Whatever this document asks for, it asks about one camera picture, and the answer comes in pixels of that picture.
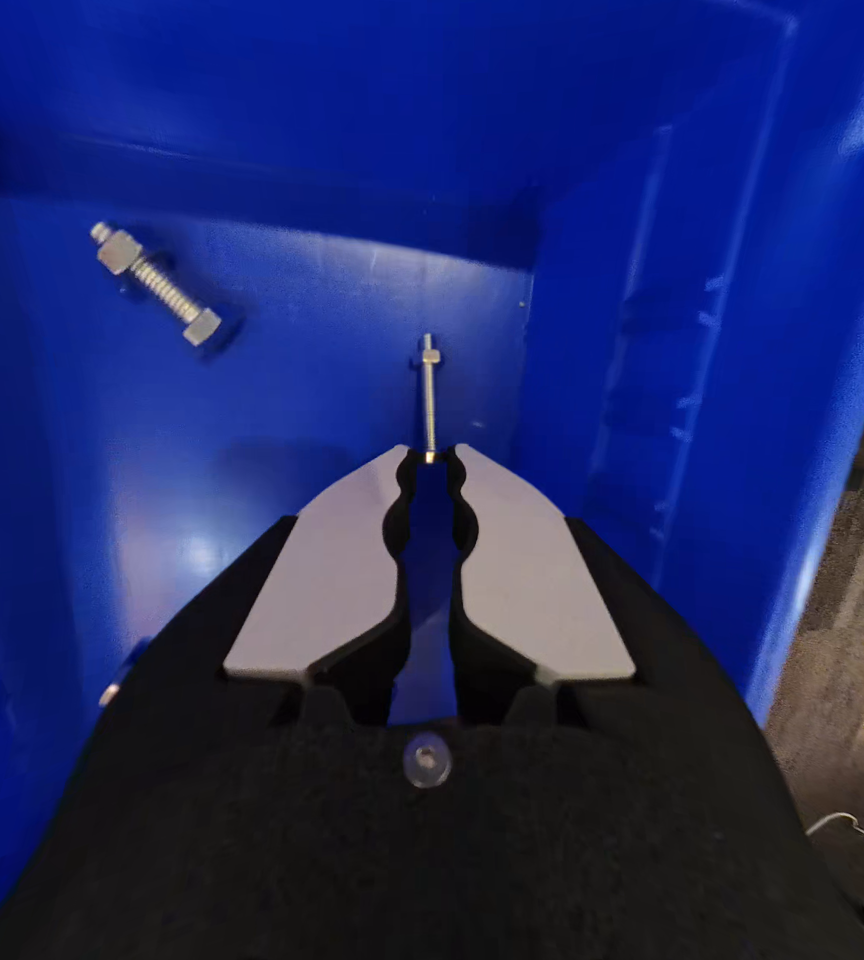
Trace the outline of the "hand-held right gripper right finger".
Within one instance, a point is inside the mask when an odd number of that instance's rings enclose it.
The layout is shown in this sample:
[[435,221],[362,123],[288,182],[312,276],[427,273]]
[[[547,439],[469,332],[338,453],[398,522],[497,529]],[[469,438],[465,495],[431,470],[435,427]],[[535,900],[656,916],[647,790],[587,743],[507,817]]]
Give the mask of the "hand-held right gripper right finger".
[[637,676],[563,512],[471,445],[447,450],[452,536],[448,642],[458,714],[498,725],[523,690],[615,687]]

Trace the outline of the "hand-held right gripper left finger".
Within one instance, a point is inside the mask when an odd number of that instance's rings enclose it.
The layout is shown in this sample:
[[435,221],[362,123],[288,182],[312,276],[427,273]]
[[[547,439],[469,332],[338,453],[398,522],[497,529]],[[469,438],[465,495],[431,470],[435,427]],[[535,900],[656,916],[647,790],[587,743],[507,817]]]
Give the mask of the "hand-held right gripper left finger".
[[222,662],[224,674],[335,690],[356,722],[386,726],[411,652],[402,564],[411,504],[405,444],[308,503]]

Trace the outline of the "thin long steel bolt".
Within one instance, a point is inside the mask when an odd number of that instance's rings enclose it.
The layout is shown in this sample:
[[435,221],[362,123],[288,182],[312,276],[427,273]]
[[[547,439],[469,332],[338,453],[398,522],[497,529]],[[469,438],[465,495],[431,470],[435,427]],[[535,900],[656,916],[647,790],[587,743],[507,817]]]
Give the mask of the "thin long steel bolt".
[[420,342],[420,389],[423,414],[424,462],[433,465],[439,458],[436,368],[441,363],[441,354],[431,333],[424,333]]

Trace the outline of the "blue plastic bin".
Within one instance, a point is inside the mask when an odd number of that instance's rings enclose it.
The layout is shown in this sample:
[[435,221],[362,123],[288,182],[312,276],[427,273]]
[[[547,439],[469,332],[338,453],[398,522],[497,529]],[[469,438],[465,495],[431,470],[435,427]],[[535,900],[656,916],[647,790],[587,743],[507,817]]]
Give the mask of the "blue plastic bin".
[[[0,958],[864,958],[762,731],[863,429],[864,2],[0,2]],[[461,443],[633,682],[461,720]],[[397,445],[387,725],[229,678]]]

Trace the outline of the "thick steel bolt with nut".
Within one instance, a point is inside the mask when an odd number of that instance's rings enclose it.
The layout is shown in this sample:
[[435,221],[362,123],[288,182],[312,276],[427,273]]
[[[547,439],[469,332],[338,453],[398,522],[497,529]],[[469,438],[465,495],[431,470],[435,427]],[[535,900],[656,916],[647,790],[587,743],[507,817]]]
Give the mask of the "thick steel bolt with nut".
[[192,347],[202,348],[222,331],[222,318],[186,294],[132,234],[106,222],[96,222],[89,235],[102,267],[115,278],[138,285],[165,307],[179,322],[183,338]]

